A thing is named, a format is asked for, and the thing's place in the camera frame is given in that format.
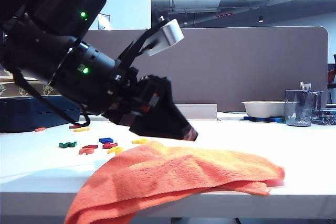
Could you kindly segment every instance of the cable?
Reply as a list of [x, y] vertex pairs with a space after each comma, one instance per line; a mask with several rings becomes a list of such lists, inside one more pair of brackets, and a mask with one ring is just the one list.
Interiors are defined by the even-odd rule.
[[83, 107], [82, 104], [80, 104], [80, 107], [82, 109], [83, 115], [85, 117], [86, 122], [84, 124], [76, 123], [70, 116], [68, 116], [64, 111], [59, 109], [58, 107], [54, 106], [50, 102], [48, 102], [46, 99], [44, 99], [28, 82], [27, 80], [23, 77], [21, 71], [15, 67], [13, 68], [7, 68], [12, 74], [13, 74], [13, 79], [14, 82], [17, 86], [23, 88], [26, 90], [29, 94], [31, 94], [34, 98], [36, 98], [38, 101], [42, 102], [45, 106], [53, 110], [57, 115], [59, 115], [61, 118], [64, 120], [68, 121], [69, 123], [72, 123], [74, 125], [86, 127], [90, 124], [90, 118]]

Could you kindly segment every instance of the ceiling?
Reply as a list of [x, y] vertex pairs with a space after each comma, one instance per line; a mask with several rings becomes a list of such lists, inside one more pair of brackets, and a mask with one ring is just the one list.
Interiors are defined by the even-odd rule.
[[152, 0], [152, 22], [176, 18], [181, 27], [255, 26], [261, 15], [269, 23], [336, 12], [336, 0]]

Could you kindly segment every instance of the green led light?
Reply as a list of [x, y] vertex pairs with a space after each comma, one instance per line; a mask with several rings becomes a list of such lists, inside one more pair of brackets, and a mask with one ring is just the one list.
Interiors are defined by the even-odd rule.
[[82, 18], [86, 18], [86, 17], [88, 16], [88, 14], [87, 14], [86, 12], [81, 12], [81, 13], [80, 13], [80, 16], [81, 16]]
[[84, 68], [82, 72], [85, 73], [85, 74], [89, 73], [89, 68]]

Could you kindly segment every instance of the red object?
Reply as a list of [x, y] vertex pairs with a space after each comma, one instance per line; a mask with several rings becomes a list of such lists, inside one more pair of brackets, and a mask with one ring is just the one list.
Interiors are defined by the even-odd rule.
[[330, 70], [328, 71], [328, 83], [333, 83], [336, 75], [336, 70]]
[[42, 128], [37, 128], [35, 129], [35, 132], [38, 132], [38, 131], [44, 131], [46, 128], [42, 127]]
[[79, 154], [86, 153], [86, 155], [92, 154], [95, 151], [93, 148], [82, 148], [79, 150]]
[[110, 149], [118, 146], [118, 143], [111, 144], [110, 142], [103, 144], [103, 149]]
[[98, 144], [89, 144], [87, 146], [83, 146], [83, 148], [93, 148], [93, 149], [97, 149], [98, 148]]
[[64, 223], [127, 224], [137, 211], [213, 188], [268, 195], [265, 181], [282, 181], [284, 176], [282, 167], [254, 154], [150, 141], [95, 171]]
[[69, 129], [78, 129], [78, 128], [82, 128], [82, 126], [79, 125], [69, 126]]

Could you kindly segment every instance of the white bowl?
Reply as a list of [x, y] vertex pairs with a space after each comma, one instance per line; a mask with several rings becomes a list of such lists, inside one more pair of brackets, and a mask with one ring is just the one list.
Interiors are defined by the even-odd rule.
[[285, 101], [247, 101], [243, 104], [247, 114], [253, 118], [285, 116]]

